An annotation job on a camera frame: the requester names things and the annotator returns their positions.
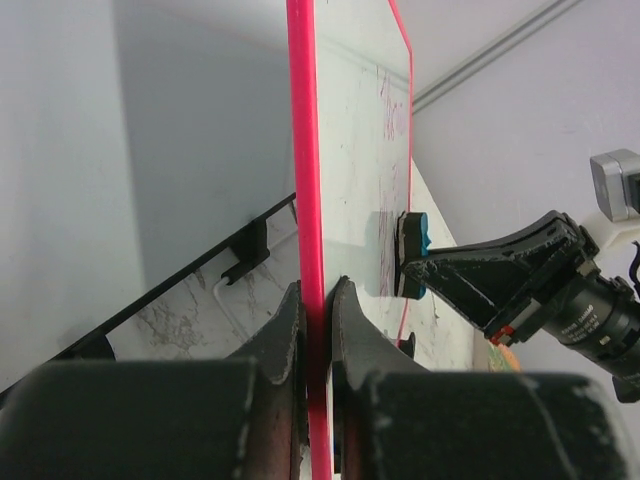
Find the black cable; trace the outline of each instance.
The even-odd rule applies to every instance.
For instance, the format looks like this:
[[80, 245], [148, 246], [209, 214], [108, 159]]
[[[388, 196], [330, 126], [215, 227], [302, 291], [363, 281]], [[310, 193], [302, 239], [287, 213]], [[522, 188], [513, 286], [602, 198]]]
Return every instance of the black cable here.
[[636, 246], [636, 256], [629, 266], [629, 278], [633, 282], [633, 288], [638, 297], [640, 297], [640, 280], [638, 280], [638, 270], [640, 269], [640, 243], [633, 242]]

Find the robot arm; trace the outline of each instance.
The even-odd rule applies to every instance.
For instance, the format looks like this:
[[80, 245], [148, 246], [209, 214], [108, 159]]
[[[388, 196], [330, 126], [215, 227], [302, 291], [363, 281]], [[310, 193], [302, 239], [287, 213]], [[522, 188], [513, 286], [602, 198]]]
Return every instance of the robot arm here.
[[[616, 159], [626, 170], [611, 165]], [[544, 329], [611, 373], [619, 401], [636, 402], [640, 400], [640, 304], [625, 280], [600, 275], [595, 259], [603, 246], [640, 238], [640, 196], [635, 202], [636, 194], [614, 195], [634, 191], [631, 185], [636, 176], [640, 180], [640, 157], [626, 150], [594, 157], [592, 171], [598, 203], [608, 215], [604, 222], [602, 214], [600, 219], [592, 217], [587, 222], [590, 227], [552, 211], [508, 237], [431, 250], [424, 256], [411, 248], [411, 240], [424, 234], [416, 221], [423, 214], [406, 214], [398, 229], [403, 252], [399, 263], [406, 280], [404, 292], [398, 294], [411, 296], [407, 292], [412, 291], [412, 282], [430, 288], [494, 344], [524, 342]], [[624, 208], [612, 203], [620, 201]], [[636, 287], [639, 265], [640, 247], [630, 269]]]

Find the marble surface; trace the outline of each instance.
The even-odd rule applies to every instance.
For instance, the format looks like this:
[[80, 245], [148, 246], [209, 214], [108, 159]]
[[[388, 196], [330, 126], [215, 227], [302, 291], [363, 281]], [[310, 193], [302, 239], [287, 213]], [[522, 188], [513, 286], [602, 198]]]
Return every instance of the marble surface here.
[[[454, 244], [433, 198], [415, 166], [412, 170], [412, 210], [429, 214], [433, 247]], [[241, 343], [228, 314], [251, 335], [264, 325], [278, 307], [291, 282], [300, 277], [296, 222], [291, 207], [268, 220], [271, 257], [234, 285], [214, 287], [220, 275], [235, 263], [223, 252], [164, 295], [140, 310], [109, 334], [116, 357], [132, 359], [203, 359], [224, 357]], [[379, 328], [389, 337], [397, 332], [397, 320]], [[473, 330], [448, 305], [430, 293], [410, 301], [403, 337], [417, 336], [416, 361], [429, 369], [470, 369]]]
[[242, 344], [226, 310], [252, 335], [277, 309], [299, 279], [296, 223], [290, 207], [268, 221], [271, 256], [234, 285], [214, 288], [236, 263], [225, 250], [109, 334], [116, 358], [203, 359], [229, 355]]

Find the white wall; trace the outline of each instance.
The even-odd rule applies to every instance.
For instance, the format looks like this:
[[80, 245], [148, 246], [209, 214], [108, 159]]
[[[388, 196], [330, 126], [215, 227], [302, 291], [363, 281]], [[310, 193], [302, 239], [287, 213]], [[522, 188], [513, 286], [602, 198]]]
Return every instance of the white wall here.
[[547, 0], [396, 0], [414, 55], [414, 92]]
[[[582, 2], [417, 115], [415, 159], [458, 243], [551, 209], [577, 221], [597, 209], [589, 157], [640, 152], [638, 18], [637, 0]], [[610, 259], [605, 273], [626, 275], [631, 258]], [[545, 333], [517, 351], [528, 370], [579, 372], [612, 391], [608, 375]], [[621, 408], [638, 447], [640, 405]]]
[[179, 3], [0, 1], [0, 391], [293, 193], [284, 1]]

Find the whiteboard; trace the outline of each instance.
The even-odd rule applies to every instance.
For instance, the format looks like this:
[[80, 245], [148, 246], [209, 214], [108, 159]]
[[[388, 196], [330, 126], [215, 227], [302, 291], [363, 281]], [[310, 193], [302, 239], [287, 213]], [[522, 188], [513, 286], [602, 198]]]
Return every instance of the whiteboard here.
[[0, 390], [293, 193], [286, 47], [199, 3], [0, 3]]
[[406, 311], [393, 297], [394, 234], [409, 209], [412, 60], [393, 0], [287, 6], [311, 465], [325, 479], [332, 291], [349, 276], [365, 315], [392, 336]]

